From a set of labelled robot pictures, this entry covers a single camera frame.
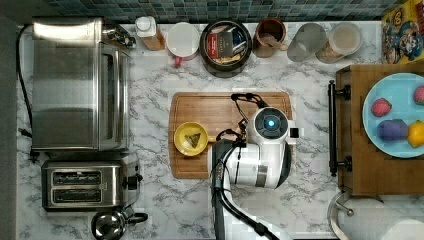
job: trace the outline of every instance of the cereal box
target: cereal box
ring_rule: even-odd
[[[408,0],[383,17],[383,61],[423,61],[424,0]]]

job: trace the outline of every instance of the kitchen counter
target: kitchen counter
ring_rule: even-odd
[[[329,31],[336,23],[320,24]],[[176,69],[166,51],[148,51],[138,41],[131,52],[129,150],[130,158],[140,161],[144,177],[134,208],[149,214],[149,220],[130,227],[123,239],[214,238],[208,180],[175,179],[169,164],[168,117],[172,97],[176,92],[189,91],[285,91],[290,95],[293,118],[305,132],[294,147],[290,176],[275,190],[232,186],[233,198],[243,209],[279,225],[293,238],[335,238],[327,220],[328,205],[339,192],[328,167],[327,84],[335,79],[338,69],[349,64],[381,63],[380,22],[356,24],[363,33],[362,47],[336,64],[321,63],[315,56],[295,63],[287,58],[286,52],[277,52],[267,59],[252,54],[244,71],[230,79],[209,74],[200,55]],[[286,23],[287,44],[302,25]],[[123,26],[134,33],[133,25]],[[170,26],[160,27],[166,33]],[[253,35],[256,24],[246,26]],[[196,27],[201,31],[205,25]],[[28,42],[23,47],[24,77],[31,97],[31,37],[24,38]],[[20,86],[17,88],[18,129],[29,129]],[[46,213],[41,207],[42,160],[28,161],[30,146],[30,139],[18,132],[17,238],[94,239],[90,230],[94,213]],[[407,206],[422,203],[419,197],[408,199]]]

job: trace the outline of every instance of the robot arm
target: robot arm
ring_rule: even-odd
[[[280,110],[259,109],[247,126],[247,144],[218,141],[208,152],[217,239],[292,239],[284,230],[238,207],[230,183],[277,188],[290,172],[289,124]]]

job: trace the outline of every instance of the white container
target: white container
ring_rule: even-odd
[[[361,47],[361,30],[353,23],[337,24],[327,36],[327,43],[315,56],[323,63],[334,63]]]
[[[169,29],[166,46],[169,52],[175,56],[176,67],[179,67],[182,61],[196,57],[199,52],[199,39],[199,32],[189,23],[177,23]]]

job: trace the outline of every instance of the toaster lever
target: toaster lever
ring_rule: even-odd
[[[138,183],[143,180],[143,176],[140,174],[136,174],[135,176],[130,176],[124,182],[122,183],[122,187],[126,189],[128,187],[128,190],[137,190]]]

